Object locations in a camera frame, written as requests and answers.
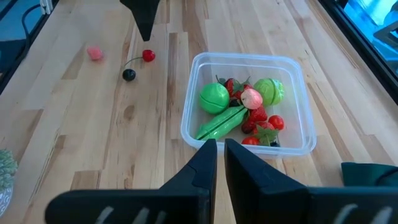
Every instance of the pink ball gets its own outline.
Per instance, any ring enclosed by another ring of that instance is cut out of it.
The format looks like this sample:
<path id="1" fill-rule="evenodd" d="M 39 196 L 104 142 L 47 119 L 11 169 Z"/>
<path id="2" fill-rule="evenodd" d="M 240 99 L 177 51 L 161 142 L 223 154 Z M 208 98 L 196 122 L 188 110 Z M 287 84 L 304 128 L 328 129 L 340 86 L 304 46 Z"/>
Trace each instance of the pink ball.
<path id="1" fill-rule="evenodd" d="M 253 89 L 244 90 L 241 95 L 243 105 L 250 110 L 255 110 L 262 105 L 262 97 L 259 92 Z"/>
<path id="2" fill-rule="evenodd" d="M 102 50 L 98 46 L 87 47 L 87 53 L 91 60 L 101 60 L 104 57 Z"/>

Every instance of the wood grain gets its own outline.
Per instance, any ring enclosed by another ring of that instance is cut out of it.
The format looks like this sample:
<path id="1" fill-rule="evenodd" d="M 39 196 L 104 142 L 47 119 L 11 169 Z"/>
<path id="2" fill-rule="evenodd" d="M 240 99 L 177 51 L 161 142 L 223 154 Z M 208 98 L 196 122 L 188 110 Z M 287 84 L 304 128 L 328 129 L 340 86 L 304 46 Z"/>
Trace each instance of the wood grain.
<path id="1" fill-rule="evenodd" d="M 102 62 L 85 50 L 98 45 Z M 135 60 L 133 82 L 121 78 Z M 0 148 L 19 161 L 0 223 L 43 223 L 70 189 L 156 189 L 194 155 L 180 135 L 192 58 L 283 55 L 301 65 L 318 144 L 270 159 L 305 185 L 342 186 L 343 161 L 398 164 L 398 106 L 317 0 L 161 0 L 151 40 L 117 0 L 60 0 L 0 95 Z M 234 223 L 218 156 L 215 223 Z"/>

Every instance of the succulent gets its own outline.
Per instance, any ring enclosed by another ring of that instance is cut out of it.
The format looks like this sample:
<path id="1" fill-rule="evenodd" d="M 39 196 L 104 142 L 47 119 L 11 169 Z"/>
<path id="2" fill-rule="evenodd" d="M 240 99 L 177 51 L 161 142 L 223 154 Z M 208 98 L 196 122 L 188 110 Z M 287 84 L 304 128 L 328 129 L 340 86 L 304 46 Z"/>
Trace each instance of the succulent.
<path id="1" fill-rule="evenodd" d="M 12 187 L 14 174 L 17 171 L 17 161 L 12 158 L 12 152 L 0 150 L 0 192 Z"/>

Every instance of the clear plastic container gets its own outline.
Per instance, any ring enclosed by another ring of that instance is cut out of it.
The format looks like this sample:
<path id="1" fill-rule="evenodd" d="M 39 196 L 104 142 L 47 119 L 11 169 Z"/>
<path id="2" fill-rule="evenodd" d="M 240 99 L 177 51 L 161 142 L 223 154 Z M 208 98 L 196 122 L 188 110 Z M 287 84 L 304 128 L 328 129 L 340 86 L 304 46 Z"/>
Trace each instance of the clear plastic container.
<path id="1" fill-rule="evenodd" d="M 181 122 L 181 135 L 190 146 L 199 149 L 205 143 L 196 140 L 195 135 L 200 125 L 209 122 L 214 115 L 200 108 L 198 96 L 203 86 L 217 82 L 216 75 L 225 79 L 235 78 L 240 82 L 250 77 L 252 84 L 262 78 L 275 78 L 284 85 L 284 99 L 278 105 L 266 108 L 268 117 L 277 114 L 285 121 L 285 129 L 278 134 L 280 147 L 244 145 L 247 149 L 271 156 L 300 156 L 314 149 L 317 135 L 297 62 L 287 57 L 210 52 L 197 55 L 192 63 Z M 218 150 L 224 150 L 226 138 L 241 142 L 247 136 L 238 126 L 217 141 Z"/>

